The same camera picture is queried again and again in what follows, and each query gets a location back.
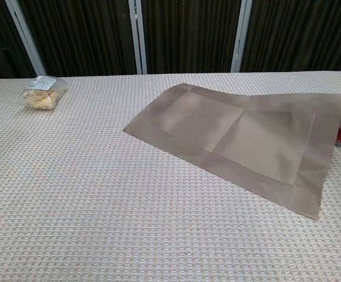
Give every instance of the waffle-weave tablecloth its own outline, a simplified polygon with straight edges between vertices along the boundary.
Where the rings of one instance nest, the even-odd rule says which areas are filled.
[[[341,147],[312,220],[122,132],[179,83],[341,93],[341,72],[65,80],[46,111],[0,79],[0,281],[341,281]]]

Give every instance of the table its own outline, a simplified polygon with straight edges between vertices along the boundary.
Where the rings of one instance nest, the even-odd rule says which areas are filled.
[[[181,83],[245,95],[341,93],[341,72],[65,78],[55,110],[0,79],[0,280],[341,281],[341,147],[320,219],[124,132]]]

